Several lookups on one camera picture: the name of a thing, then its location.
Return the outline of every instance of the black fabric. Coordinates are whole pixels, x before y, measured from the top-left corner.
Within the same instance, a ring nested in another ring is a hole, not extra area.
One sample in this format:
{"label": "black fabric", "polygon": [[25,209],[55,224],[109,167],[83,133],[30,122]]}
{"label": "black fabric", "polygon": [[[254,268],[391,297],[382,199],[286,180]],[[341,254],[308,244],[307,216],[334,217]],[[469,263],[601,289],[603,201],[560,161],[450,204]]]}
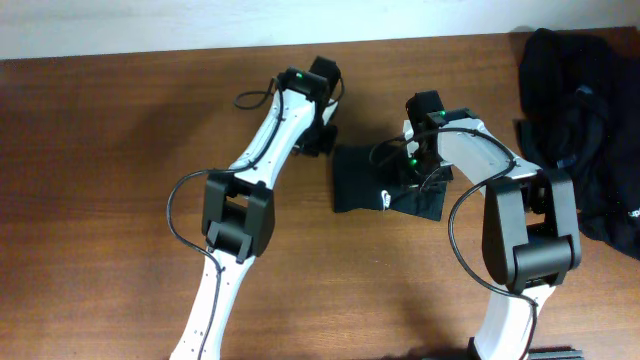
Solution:
{"label": "black fabric", "polygon": [[640,61],[598,37],[539,29],[519,81],[524,157],[571,175],[583,234],[640,259]]}
{"label": "black fabric", "polygon": [[[402,169],[398,162],[390,162],[382,169],[369,163],[372,148],[373,145],[336,147],[332,166],[334,211],[384,210],[382,192],[387,191],[391,196],[390,209],[440,221],[447,190],[446,182],[437,181],[440,179],[434,176],[437,183],[429,186],[426,191],[410,190],[403,184]],[[384,158],[396,149],[397,147],[382,144],[376,149],[376,156]]]}

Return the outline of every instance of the wooden table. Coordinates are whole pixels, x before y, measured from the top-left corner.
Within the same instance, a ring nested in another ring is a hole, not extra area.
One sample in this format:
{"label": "wooden table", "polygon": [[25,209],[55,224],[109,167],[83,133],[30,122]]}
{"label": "wooden table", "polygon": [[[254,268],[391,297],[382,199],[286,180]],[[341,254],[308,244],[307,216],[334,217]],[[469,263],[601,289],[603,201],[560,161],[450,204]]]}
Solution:
{"label": "wooden table", "polygon": [[[635,29],[597,31],[640,54]],[[224,167],[266,109],[232,105],[288,65],[335,59],[347,94],[338,142],[399,133],[404,103],[437,89],[511,149],[522,117],[517,58],[527,35],[4,61],[0,67],[0,357],[166,359],[186,324],[203,259],[172,238],[167,195],[183,174]],[[489,293],[456,262],[446,221],[334,214],[325,157],[292,157],[275,189],[277,227],[247,275],[223,359],[376,359],[464,348]],[[456,171],[445,218],[470,186]],[[202,243],[202,180],[176,223]],[[487,276],[483,199],[457,237]],[[640,264],[586,238],[583,262],[543,309],[534,344],[590,359],[640,358]]]}

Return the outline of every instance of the black bracket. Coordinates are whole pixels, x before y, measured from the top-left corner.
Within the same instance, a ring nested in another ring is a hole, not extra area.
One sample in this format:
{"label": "black bracket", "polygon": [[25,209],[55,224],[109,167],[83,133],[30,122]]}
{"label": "black bracket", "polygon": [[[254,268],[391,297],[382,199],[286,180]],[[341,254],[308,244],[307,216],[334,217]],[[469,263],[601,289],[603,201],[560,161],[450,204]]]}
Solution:
{"label": "black bracket", "polygon": [[[525,211],[544,214],[544,221],[526,225]],[[515,294],[539,284],[562,284],[580,264],[580,235],[569,175],[539,172],[487,184],[482,255],[489,274]]]}
{"label": "black bracket", "polygon": [[[229,201],[245,196],[247,206]],[[204,193],[202,234],[207,245],[236,256],[242,264],[267,248],[275,226],[273,191],[263,182],[248,184],[233,174],[210,174]]]}

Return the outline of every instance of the robotic arm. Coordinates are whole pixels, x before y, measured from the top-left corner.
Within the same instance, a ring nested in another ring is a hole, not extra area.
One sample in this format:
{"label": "robotic arm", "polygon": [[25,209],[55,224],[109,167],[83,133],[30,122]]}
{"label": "robotic arm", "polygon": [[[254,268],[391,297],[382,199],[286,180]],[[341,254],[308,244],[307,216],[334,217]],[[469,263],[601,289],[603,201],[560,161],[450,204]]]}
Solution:
{"label": "robotic arm", "polygon": [[[336,128],[328,123],[338,103],[330,99],[339,80],[335,62],[321,57],[308,72],[289,68],[278,75],[273,104],[253,141],[231,171],[208,174],[202,234],[221,271],[205,257],[200,287],[171,360],[220,358],[240,284],[273,233],[272,189],[282,165],[292,150],[317,156],[333,146]],[[229,201],[236,196],[244,196],[247,206]]]}
{"label": "robotic arm", "polygon": [[[420,143],[409,142],[410,158],[435,166],[455,165],[474,185],[505,170],[511,161],[503,150],[478,136],[481,133],[493,138],[475,114],[468,109],[444,111],[435,91],[416,94],[407,103],[407,112],[410,120],[405,120],[405,138],[442,131],[435,141],[432,137]],[[468,354],[473,359],[520,358],[528,350],[533,311],[537,311],[537,318],[556,286],[581,260],[571,179],[561,172],[545,172],[513,152],[511,155],[515,167],[480,189],[485,195],[483,258],[494,286],[524,295],[537,306],[532,310],[521,298],[492,292],[484,323],[469,342]],[[525,212],[529,210],[544,214],[544,221],[527,226]],[[529,356],[582,358],[579,351]]]}

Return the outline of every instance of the wire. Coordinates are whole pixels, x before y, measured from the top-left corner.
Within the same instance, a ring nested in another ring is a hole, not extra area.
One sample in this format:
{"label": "wire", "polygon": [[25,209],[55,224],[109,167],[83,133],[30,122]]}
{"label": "wire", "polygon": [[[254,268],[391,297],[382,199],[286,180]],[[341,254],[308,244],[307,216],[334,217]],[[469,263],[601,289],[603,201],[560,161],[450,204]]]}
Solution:
{"label": "wire", "polygon": [[[209,323],[207,324],[207,329],[205,330],[203,338],[202,338],[202,343],[200,344],[200,350],[198,351],[198,360],[200,360],[202,358],[202,352],[204,350],[204,345],[207,342],[207,337],[209,336],[209,332],[211,331],[211,325],[213,324],[214,314],[215,314],[215,311],[216,311],[216,307],[218,305],[218,295],[220,294],[220,285],[222,283],[222,272],[224,271],[224,268],[220,267],[220,263],[218,262],[218,260],[216,260],[213,257],[213,255],[211,255],[211,253],[209,253],[207,250],[201,248],[200,246],[192,243],[191,241],[185,239],[182,235],[180,235],[178,233],[178,231],[176,230],[176,228],[175,228],[175,226],[173,224],[173,218],[172,218],[172,215],[171,215],[172,207],[173,207],[173,200],[175,199],[175,196],[176,196],[176,193],[177,193],[178,189],[180,189],[180,187],[182,185],[184,185],[184,183],[187,182],[190,179],[193,179],[193,178],[198,177],[198,176],[209,175],[209,174],[233,174],[233,173],[242,172],[242,171],[251,169],[255,164],[257,164],[260,161],[260,159],[262,159],[264,154],[267,152],[267,149],[269,149],[269,146],[273,142],[273,139],[275,138],[276,133],[278,132],[278,129],[280,128],[280,123],[283,120],[284,96],[282,94],[283,91],[282,91],[282,88],[280,87],[280,83],[278,82],[277,78],[272,78],[271,82],[269,83],[269,87],[268,87],[268,89],[266,91],[249,91],[249,92],[246,92],[246,93],[242,93],[242,94],[238,95],[235,98],[235,100],[233,101],[234,105],[237,106],[240,109],[243,109],[243,110],[245,110],[245,109],[246,110],[256,109],[260,105],[264,104],[266,99],[269,96],[273,95],[271,93],[271,89],[272,89],[274,84],[276,86],[276,91],[278,93],[279,100],[280,100],[280,106],[279,106],[278,118],[277,118],[278,121],[276,121],[276,124],[273,127],[273,130],[271,131],[271,134],[269,136],[269,139],[267,140],[267,143],[262,148],[262,150],[260,150],[260,152],[255,157],[255,159],[249,160],[245,165],[242,165],[242,166],[237,167],[237,168],[224,169],[224,170],[223,169],[203,169],[203,170],[198,170],[198,171],[194,171],[194,172],[192,172],[190,174],[187,174],[187,175],[183,176],[180,180],[178,180],[176,185],[171,190],[171,193],[169,194],[169,199],[167,200],[166,216],[167,216],[167,224],[169,225],[169,231],[171,231],[171,234],[173,234],[173,236],[175,236],[176,239],[178,239],[180,242],[182,242],[184,245],[186,245],[190,249],[195,250],[196,252],[204,255],[209,260],[211,260],[213,262],[215,268],[216,268],[216,273],[217,273],[216,290],[215,290],[215,295],[214,295],[214,298],[213,298],[213,308],[211,310],[211,316],[209,317]],[[239,105],[237,103],[238,100],[241,99],[242,97],[244,97],[246,95],[255,95],[255,94],[264,94],[264,97],[258,102],[257,105],[242,106],[242,105]]]}
{"label": "wire", "polygon": [[455,202],[455,204],[453,205],[453,208],[451,209],[451,214],[449,215],[449,224],[448,224],[448,232],[449,232],[449,242],[451,243],[451,248],[453,249],[453,253],[456,256],[456,259],[458,259],[458,262],[460,263],[460,265],[462,266],[462,268],[467,272],[467,274],[469,274],[469,276],[471,276],[471,278],[473,280],[475,280],[478,284],[482,285],[483,287],[485,287],[486,289],[493,291],[497,294],[503,295],[503,296],[507,296],[507,297],[512,297],[512,298],[516,298],[516,299],[521,299],[526,301],[530,307],[531,307],[531,330],[529,332],[529,337],[527,339],[527,343],[525,345],[524,351],[522,353],[522,355],[520,356],[520,360],[524,360],[527,356],[527,354],[529,353],[529,348],[531,347],[531,343],[533,341],[533,334],[534,331],[536,329],[536,326],[538,324],[538,303],[533,300],[532,298],[526,296],[526,295],[522,295],[522,294],[513,294],[510,293],[509,291],[503,290],[499,287],[496,287],[494,285],[489,284],[488,282],[486,282],[485,280],[483,280],[480,276],[478,276],[478,274],[476,274],[471,267],[467,264],[467,262],[464,260],[464,258],[462,257],[462,254],[460,253],[460,249],[458,248],[458,245],[456,243],[456,239],[454,236],[454,222],[455,222],[455,218],[456,218],[456,214],[458,213],[458,210],[460,209],[460,206],[462,205],[462,203],[469,198],[469,196],[471,196],[473,193],[475,193],[476,191],[478,191],[479,189],[481,189],[483,186],[486,186],[487,183],[489,183],[492,180],[498,179],[503,177],[504,175],[508,174],[509,172],[511,172],[511,170],[513,170],[517,163],[515,160],[515,156],[513,155],[513,153],[506,147],[504,146],[501,142],[499,142],[498,140],[496,140],[495,138],[493,138],[490,135],[484,134],[478,130],[471,130],[471,129],[467,129],[467,128],[440,128],[440,129],[436,129],[436,130],[429,130],[429,131],[424,131],[421,132],[419,134],[414,135],[412,138],[407,139],[406,141],[404,141],[400,147],[394,151],[393,153],[391,153],[389,156],[387,156],[384,160],[382,160],[380,163],[378,163],[378,167],[382,167],[384,164],[386,164],[387,162],[391,161],[395,156],[398,156],[400,153],[402,153],[402,151],[404,150],[404,147],[407,146],[407,144],[409,144],[412,141],[416,141],[416,140],[421,140],[430,136],[434,136],[440,133],[445,133],[445,132],[463,132],[463,133],[469,133],[472,134],[474,136],[479,136],[489,142],[491,142],[493,145],[495,145],[496,147],[498,147],[509,159],[509,165],[507,166],[506,169],[498,172],[497,174],[494,174],[492,176],[490,176],[489,178],[475,184],[474,186],[472,186],[469,190],[465,191],[462,196],[460,196],[460,198],[458,198],[458,200]]}
{"label": "wire", "polygon": [[378,143],[378,144],[374,145],[371,148],[371,151],[369,151],[369,164],[374,165],[374,166],[376,165],[376,163],[373,161],[373,154],[376,152],[376,150],[378,150],[378,148],[380,146],[382,146],[384,144],[388,144],[388,143],[394,142],[394,141],[402,141],[402,140],[404,140],[404,136],[400,135],[400,136],[394,137],[393,139],[385,140],[385,141],[383,141],[381,143]]}

